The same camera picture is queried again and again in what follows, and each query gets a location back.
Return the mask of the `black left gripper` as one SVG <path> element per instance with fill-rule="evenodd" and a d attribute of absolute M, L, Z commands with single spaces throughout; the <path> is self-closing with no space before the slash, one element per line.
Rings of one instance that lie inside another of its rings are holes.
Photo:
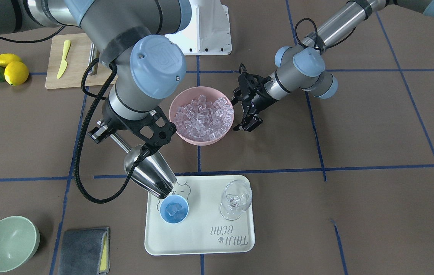
<path fill-rule="evenodd" d="M 231 104 L 233 106 L 242 105 L 244 113 L 242 121 L 233 127 L 234 131 L 251 132 L 263 122 L 259 113 L 278 101 L 269 95 L 265 87 L 272 80 L 270 76 L 261 77 L 250 74 L 244 64 L 239 65 L 239 86 L 234 89 Z"/>

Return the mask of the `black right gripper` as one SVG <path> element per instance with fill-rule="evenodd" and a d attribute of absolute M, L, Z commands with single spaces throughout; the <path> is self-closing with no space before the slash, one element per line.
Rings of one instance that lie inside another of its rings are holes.
<path fill-rule="evenodd" d="M 169 121 L 159 106 L 149 111 L 141 120 L 128 120 L 117 115 L 106 102 L 102 107 L 102 115 L 103 120 L 98 121 L 98 126 L 88 132 L 88 137 L 100 144 L 117 130 L 130 131 L 145 142 L 140 148 L 137 162 L 154 155 L 157 147 L 168 144 L 176 133 L 175 124 Z"/>

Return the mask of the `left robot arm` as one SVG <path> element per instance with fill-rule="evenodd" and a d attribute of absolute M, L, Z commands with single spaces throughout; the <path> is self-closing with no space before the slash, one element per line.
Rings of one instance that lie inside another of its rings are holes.
<path fill-rule="evenodd" d="M 434 0 L 349 0 L 324 23 L 311 18 L 299 20 L 293 34 L 294 46 L 280 48 L 276 66 L 268 76 L 250 73 L 240 64 L 238 87 L 231 104 L 242 106 L 242 118 L 232 128 L 251 132 L 263 122 L 260 113 L 292 92 L 301 90 L 317 99 L 336 94 L 338 80 L 326 70 L 324 54 L 345 42 L 360 23 L 388 6 L 398 6 L 434 18 Z"/>

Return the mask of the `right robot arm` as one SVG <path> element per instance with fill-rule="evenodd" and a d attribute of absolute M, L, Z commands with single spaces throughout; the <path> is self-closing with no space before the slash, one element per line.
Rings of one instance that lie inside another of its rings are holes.
<path fill-rule="evenodd" d="M 96 142 L 129 130 L 155 154 L 176 128 L 159 108 L 187 71 L 180 48 L 166 38 L 187 28 L 188 0 L 0 0 L 0 35 L 78 26 L 100 51 L 99 63 L 117 74 L 103 106 Z"/>

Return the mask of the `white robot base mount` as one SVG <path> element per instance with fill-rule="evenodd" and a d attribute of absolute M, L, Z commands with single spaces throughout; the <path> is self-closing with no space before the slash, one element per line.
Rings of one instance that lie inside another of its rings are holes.
<path fill-rule="evenodd" d="M 177 44 L 185 56 L 229 55 L 232 52 L 228 7 L 220 0 L 183 0 L 191 7 L 187 27 L 166 38 Z"/>

